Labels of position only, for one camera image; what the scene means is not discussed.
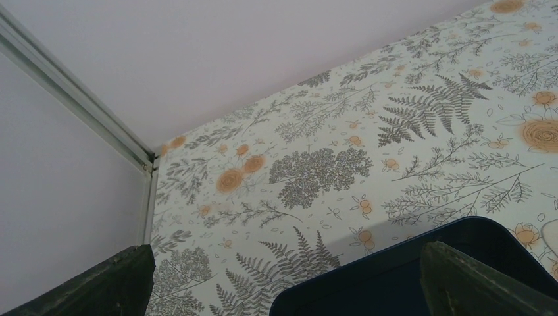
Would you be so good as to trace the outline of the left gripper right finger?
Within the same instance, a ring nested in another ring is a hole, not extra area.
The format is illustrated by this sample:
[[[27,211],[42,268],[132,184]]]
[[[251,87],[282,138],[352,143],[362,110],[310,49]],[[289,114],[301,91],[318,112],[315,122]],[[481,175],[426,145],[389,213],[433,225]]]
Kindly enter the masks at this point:
[[[420,283],[431,315],[556,315],[557,300],[452,248],[430,242]]]

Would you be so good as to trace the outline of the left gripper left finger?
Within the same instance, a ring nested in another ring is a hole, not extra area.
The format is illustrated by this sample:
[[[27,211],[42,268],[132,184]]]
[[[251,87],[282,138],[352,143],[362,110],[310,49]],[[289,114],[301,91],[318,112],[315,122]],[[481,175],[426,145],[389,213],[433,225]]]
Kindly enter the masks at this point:
[[[145,315],[155,267],[149,244],[130,246],[5,315]]]

